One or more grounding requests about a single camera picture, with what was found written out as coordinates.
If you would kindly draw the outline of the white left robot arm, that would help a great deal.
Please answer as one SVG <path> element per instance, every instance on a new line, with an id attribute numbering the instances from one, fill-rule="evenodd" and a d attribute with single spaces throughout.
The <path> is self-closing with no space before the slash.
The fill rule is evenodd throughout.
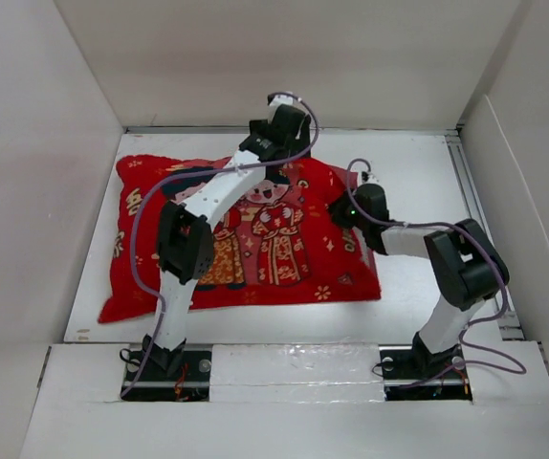
<path id="1" fill-rule="evenodd" d="M 187 311 L 198 280 L 215 260 L 214 230 L 220 220 L 269 172 L 310 152 L 317 134 L 315 115 L 307 107 L 271 103 L 273 112 L 250 122 L 250 135 L 221 168 L 199 167 L 172 176 L 207 182 L 178 203 L 163 205 L 156 251 L 161 271 L 155 329 L 143 339 L 141 370 L 172 380 L 182 366 L 186 343 Z"/>

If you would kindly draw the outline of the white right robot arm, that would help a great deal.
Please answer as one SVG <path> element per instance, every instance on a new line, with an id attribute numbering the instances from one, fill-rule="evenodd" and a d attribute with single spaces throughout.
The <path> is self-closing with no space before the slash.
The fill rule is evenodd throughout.
<path id="1" fill-rule="evenodd" d="M 376 184 L 344 191 L 328 211 L 335 225 L 357 230 L 375 253 L 429 261 L 440 296 L 413 337 L 409 361 L 421 377 L 442 372 L 473 316 L 510 281 L 508 267 L 482 227 L 473 219 L 453 225 L 395 221 L 384 189 Z"/>

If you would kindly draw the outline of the red patterned pillowcase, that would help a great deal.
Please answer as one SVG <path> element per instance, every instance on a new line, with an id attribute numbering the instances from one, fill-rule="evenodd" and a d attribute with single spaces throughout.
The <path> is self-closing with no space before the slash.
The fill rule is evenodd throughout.
<path id="1" fill-rule="evenodd" d="M 165 202 L 180 202 L 202 188 L 203 177 L 163 186 L 147 204 L 146 192 L 167 176 L 220 168 L 226 159 L 179 160 L 136 155 L 116 164 L 122 181 L 118 234 L 110 267 L 112 294 L 103 303 L 103 324 L 151 315 L 157 299 L 141 280 L 160 286 L 156 237 Z M 194 291 L 194 311 L 378 300 L 381 285 L 373 255 L 351 229 L 330 219 L 328 207 L 345 191 L 345 171 L 315 159 L 285 164 L 254 186 L 215 226 L 215 259 Z"/>

